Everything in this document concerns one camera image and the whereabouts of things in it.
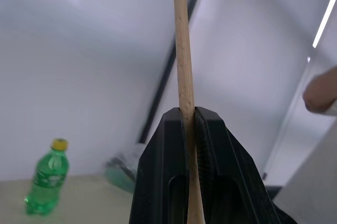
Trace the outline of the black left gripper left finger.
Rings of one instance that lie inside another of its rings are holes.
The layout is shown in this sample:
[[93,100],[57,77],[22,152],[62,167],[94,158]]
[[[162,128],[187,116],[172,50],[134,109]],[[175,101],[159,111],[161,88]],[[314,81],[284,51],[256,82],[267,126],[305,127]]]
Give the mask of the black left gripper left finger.
[[181,112],[172,108],[142,153],[128,224],[186,224],[189,168]]

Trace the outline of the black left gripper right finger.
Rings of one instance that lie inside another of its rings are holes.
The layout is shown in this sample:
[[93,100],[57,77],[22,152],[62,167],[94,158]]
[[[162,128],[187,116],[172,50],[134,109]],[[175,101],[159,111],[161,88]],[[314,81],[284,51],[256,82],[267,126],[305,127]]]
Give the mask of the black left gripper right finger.
[[271,200],[253,158],[221,117],[195,109],[205,224],[297,224]]

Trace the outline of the ceiling strip light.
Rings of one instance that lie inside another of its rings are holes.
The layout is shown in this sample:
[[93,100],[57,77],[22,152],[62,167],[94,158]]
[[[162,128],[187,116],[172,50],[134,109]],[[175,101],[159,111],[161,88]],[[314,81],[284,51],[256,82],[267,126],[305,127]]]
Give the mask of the ceiling strip light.
[[324,13],[323,18],[321,20],[321,23],[319,25],[318,31],[317,31],[317,33],[315,35],[315,38],[314,38],[314,41],[313,41],[313,44],[312,44],[313,48],[317,47],[317,45],[318,45],[318,43],[319,43],[319,41],[320,41],[320,39],[322,37],[322,34],[323,34],[324,29],[325,29],[325,27],[326,27],[326,25],[328,23],[328,20],[329,20],[330,15],[331,15],[331,13],[333,11],[333,8],[334,8],[334,5],[335,5],[336,1],[337,0],[329,0],[328,6],[327,6],[327,8],[325,10],[325,13]]

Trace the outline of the wooden chopstick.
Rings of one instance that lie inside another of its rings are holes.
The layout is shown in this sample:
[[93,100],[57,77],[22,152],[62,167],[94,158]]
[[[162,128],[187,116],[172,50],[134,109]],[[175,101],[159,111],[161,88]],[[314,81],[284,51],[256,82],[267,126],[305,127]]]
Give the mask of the wooden chopstick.
[[174,11],[179,107],[185,128],[190,170],[187,224],[205,224],[195,142],[195,105],[187,0],[174,0]]

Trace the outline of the clear plastic bag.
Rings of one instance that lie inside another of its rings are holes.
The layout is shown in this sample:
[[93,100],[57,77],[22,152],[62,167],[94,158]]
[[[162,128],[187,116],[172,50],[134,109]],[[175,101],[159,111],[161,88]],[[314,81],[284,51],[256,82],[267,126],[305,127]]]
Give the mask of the clear plastic bag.
[[133,194],[139,159],[146,145],[137,143],[118,151],[104,166],[105,178],[114,186]]

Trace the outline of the green plastic soda bottle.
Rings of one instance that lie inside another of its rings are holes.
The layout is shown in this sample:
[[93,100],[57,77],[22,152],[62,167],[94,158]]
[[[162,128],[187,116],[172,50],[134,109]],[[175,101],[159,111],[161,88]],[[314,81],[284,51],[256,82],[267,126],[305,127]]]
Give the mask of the green plastic soda bottle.
[[57,206],[70,166],[67,149],[68,141],[56,138],[50,151],[37,162],[32,185],[25,198],[28,215],[47,215]]

